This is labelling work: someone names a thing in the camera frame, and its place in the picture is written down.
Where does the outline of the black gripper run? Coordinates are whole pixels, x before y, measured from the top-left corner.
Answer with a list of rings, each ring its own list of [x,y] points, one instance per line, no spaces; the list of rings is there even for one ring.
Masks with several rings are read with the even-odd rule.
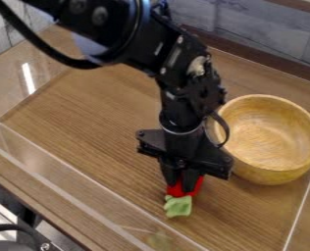
[[[209,141],[204,125],[191,131],[141,129],[136,133],[138,151],[158,160],[161,173],[169,186],[177,183],[183,171],[183,191],[192,192],[201,175],[228,179],[233,160]]]

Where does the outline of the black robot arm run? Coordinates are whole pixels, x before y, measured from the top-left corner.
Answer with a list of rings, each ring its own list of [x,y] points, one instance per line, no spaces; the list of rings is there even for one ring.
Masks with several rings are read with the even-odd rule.
[[[168,192],[195,193],[205,175],[227,179],[232,158],[205,129],[205,119],[224,122],[225,89],[207,45],[173,23],[165,6],[150,0],[25,2],[75,34],[85,68],[124,64],[154,79],[160,128],[137,131],[138,151],[157,158]]]

